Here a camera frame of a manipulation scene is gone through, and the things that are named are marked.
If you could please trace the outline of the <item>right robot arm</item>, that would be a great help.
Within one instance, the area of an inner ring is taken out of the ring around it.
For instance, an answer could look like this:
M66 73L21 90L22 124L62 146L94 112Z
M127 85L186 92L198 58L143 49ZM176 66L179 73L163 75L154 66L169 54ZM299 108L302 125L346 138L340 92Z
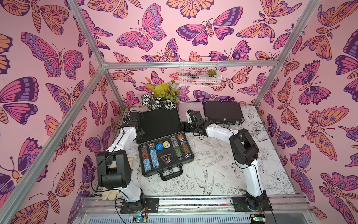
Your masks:
M243 170L245 175L247 201L256 206L261 204L266 195L261 186L258 171L259 148L249 131L245 128L230 129L206 121L200 111L188 110L186 116L188 123L196 133L230 144L235 164Z

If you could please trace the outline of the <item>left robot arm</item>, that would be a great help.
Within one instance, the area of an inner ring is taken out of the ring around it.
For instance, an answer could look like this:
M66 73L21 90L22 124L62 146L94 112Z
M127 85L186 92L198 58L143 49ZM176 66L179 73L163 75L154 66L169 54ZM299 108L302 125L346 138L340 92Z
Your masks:
M132 169L126 150L142 134L140 111L130 111L122 124L112 124L118 130L118 136L113 144L97 155L98 185L107 190L115 190L125 197L125 202L131 205L144 205L145 196L139 187L131 182Z

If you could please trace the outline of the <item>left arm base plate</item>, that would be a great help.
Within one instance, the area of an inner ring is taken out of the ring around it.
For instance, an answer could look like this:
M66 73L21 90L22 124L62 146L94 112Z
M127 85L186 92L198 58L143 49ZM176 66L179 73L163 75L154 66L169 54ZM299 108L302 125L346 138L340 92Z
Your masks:
M122 214L131 213L158 213L159 199L158 198L146 198L137 202L123 202L120 212Z

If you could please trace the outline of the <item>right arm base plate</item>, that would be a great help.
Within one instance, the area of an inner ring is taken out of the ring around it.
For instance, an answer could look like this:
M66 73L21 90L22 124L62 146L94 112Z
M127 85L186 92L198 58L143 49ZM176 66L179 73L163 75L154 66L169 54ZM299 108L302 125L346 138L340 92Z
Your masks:
M271 202L265 196L262 197L233 197L230 200L235 212L261 212L273 211Z

